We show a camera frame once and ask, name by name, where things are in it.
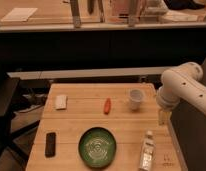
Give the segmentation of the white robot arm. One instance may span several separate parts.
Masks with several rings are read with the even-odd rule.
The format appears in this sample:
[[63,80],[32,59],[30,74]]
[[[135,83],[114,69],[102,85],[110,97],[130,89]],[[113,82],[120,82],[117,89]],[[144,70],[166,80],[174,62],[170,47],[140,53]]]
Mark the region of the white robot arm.
[[157,90],[159,124],[166,125],[172,111],[183,99],[206,116],[206,86],[200,83],[203,69],[196,62],[170,67],[161,75],[162,86]]

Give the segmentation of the dark robot base panel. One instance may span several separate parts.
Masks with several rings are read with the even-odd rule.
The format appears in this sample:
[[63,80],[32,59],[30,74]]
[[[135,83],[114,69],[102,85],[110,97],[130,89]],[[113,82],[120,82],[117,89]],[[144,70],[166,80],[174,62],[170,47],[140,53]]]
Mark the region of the dark robot base panel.
[[[206,58],[201,64],[206,86]],[[181,99],[173,110],[171,124],[187,171],[206,171],[206,116]]]

